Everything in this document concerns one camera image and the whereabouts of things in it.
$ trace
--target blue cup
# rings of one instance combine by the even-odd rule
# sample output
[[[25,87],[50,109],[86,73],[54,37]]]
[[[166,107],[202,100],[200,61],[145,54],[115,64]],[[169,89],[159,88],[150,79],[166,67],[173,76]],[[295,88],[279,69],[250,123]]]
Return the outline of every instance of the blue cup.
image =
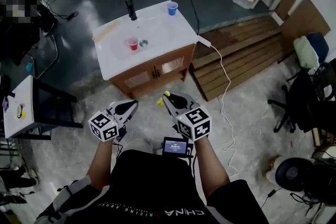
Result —
[[[176,10],[177,10],[178,6],[179,6],[178,3],[176,3],[176,2],[168,3],[167,8],[168,8],[169,15],[174,16],[176,14]]]

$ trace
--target black t-shirt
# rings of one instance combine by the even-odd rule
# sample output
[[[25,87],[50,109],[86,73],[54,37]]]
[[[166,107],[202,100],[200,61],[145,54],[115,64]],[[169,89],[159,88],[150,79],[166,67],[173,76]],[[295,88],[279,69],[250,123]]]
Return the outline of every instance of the black t-shirt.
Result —
[[[61,211],[84,206],[100,194],[88,186],[71,197]],[[123,152],[111,173],[110,189],[66,223],[144,221],[268,223],[246,181],[237,180],[200,199],[186,161],[134,150]],[[48,209],[41,215],[48,214]]]

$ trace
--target sink cabinet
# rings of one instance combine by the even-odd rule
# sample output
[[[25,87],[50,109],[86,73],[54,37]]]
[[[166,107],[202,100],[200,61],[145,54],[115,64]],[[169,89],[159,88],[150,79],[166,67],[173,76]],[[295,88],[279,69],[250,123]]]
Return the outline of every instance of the sink cabinet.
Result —
[[[174,80],[184,81],[194,49],[192,44],[158,56],[111,78],[110,82],[129,98],[137,99]]]

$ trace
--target red cup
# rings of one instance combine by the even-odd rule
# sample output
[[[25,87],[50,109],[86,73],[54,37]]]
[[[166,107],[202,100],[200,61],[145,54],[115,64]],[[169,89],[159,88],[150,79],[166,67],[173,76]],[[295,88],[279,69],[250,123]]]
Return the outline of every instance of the red cup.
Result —
[[[136,37],[131,37],[127,40],[127,44],[130,46],[131,50],[137,50],[139,39]]]

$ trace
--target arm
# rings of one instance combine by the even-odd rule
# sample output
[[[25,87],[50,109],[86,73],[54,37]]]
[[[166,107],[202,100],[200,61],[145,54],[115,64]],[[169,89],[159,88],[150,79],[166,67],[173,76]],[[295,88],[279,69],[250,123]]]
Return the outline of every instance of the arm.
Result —
[[[112,141],[100,142],[87,175],[90,176],[91,186],[102,190],[109,184],[111,174]]]
[[[230,183],[230,179],[219,162],[208,137],[195,141],[202,188],[207,199],[218,188]]]

